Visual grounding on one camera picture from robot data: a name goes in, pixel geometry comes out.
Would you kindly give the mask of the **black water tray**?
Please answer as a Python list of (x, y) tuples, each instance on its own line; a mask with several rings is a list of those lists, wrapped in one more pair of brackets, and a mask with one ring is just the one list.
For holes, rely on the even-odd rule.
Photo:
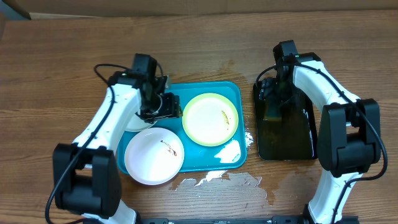
[(313, 104), (295, 88), (292, 97), (276, 103), (259, 98), (253, 86), (257, 149), (265, 161), (317, 159), (317, 129)]

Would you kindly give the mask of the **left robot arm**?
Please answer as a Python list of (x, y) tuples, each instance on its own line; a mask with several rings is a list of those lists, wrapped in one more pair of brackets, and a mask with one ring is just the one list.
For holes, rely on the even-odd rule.
[(142, 223), (121, 199), (115, 153), (133, 116), (145, 123), (183, 115), (180, 99), (165, 92), (169, 78), (156, 77), (155, 58), (135, 54), (132, 67), (116, 65), (104, 79), (106, 96), (86, 129), (71, 143), (57, 144), (52, 154), (54, 187), (45, 206), (81, 215), (78, 223)]

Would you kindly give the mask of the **white plate upper left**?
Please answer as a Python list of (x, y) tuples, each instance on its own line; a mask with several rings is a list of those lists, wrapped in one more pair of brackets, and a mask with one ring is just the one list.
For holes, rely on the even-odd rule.
[(140, 119), (138, 115), (134, 114), (132, 118), (129, 120), (125, 130), (129, 132), (140, 132), (145, 129), (151, 128), (153, 125), (155, 125), (156, 122), (154, 123), (147, 123), (144, 120)]

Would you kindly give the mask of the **teal plastic tray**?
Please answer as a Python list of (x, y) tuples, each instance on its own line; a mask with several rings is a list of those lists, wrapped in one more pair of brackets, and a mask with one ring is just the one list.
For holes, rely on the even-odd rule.
[(180, 97), (184, 108), (197, 95), (217, 93), (225, 96), (238, 112), (238, 128), (234, 136), (220, 146), (206, 147), (193, 142), (183, 130), (182, 119), (165, 119), (156, 122), (153, 127), (165, 128), (175, 133), (185, 150), (185, 158), (180, 172), (202, 172), (211, 170), (229, 170), (241, 167), (248, 155), (246, 148), (243, 106), (239, 87), (229, 81), (173, 83), (167, 90)]

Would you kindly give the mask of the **white plate lower left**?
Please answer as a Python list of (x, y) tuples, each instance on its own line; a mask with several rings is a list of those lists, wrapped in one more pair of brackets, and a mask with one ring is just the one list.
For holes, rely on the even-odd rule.
[(160, 185), (173, 179), (185, 157), (180, 138), (165, 128), (149, 128), (127, 145), (124, 162), (128, 174), (144, 185)]

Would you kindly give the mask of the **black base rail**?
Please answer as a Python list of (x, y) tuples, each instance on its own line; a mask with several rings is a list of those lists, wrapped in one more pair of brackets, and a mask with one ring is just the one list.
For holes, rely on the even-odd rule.
[(167, 218), (141, 218), (134, 221), (117, 221), (116, 223), (133, 224), (311, 224), (303, 216), (273, 216), (272, 218), (237, 218), (237, 219), (181, 219), (169, 220)]

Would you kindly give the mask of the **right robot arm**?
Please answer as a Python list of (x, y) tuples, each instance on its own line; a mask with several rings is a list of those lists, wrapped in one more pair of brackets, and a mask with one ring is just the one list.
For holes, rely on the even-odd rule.
[(343, 216), (352, 188), (369, 180), (371, 165), (387, 164), (378, 103), (345, 89), (319, 56), (299, 53), (291, 40), (278, 43), (273, 56), (276, 76), (260, 73), (253, 86), (259, 157), (316, 159), (322, 174), (301, 215), (272, 222), (357, 223)]

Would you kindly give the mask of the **yellow green rimmed plate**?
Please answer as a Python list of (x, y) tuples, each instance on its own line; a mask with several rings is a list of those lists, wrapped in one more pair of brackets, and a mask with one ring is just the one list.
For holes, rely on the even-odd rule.
[(235, 105), (221, 94), (198, 95), (183, 110), (183, 130), (193, 142), (201, 146), (215, 147), (228, 142), (238, 125)]

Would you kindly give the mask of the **white plate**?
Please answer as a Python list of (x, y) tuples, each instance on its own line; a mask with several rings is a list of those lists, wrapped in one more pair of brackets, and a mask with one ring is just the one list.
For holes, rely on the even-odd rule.
[(153, 125), (155, 125), (156, 122), (154, 123), (147, 123), (144, 120), (140, 119), (138, 115), (134, 114), (132, 118), (129, 120), (125, 130), (129, 132), (140, 132), (145, 129), (151, 128)]
[(165, 128), (149, 128), (127, 145), (124, 162), (128, 174), (144, 185), (160, 185), (173, 179), (185, 157), (180, 138)]

